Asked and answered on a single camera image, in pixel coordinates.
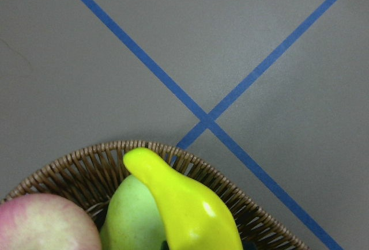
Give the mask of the red pink apple far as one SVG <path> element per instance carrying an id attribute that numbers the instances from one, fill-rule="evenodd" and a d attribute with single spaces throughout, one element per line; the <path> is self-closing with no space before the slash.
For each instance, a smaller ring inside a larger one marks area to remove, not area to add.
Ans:
<path id="1" fill-rule="evenodd" d="M 101 249 L 96 225 L 61 196 L 29 194 L 1 204 L 1 249 Z"/>

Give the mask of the green apple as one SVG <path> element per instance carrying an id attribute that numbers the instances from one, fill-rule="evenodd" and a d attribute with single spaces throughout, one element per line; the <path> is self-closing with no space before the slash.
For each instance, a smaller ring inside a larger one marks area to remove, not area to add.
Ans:
<path id="1" fill-rule="evenodd" d="M 100 238 L 103 249 L 161 249 L 166 236 L 159 210 L 136 177 L 125 178 L 113 194 Z"/>

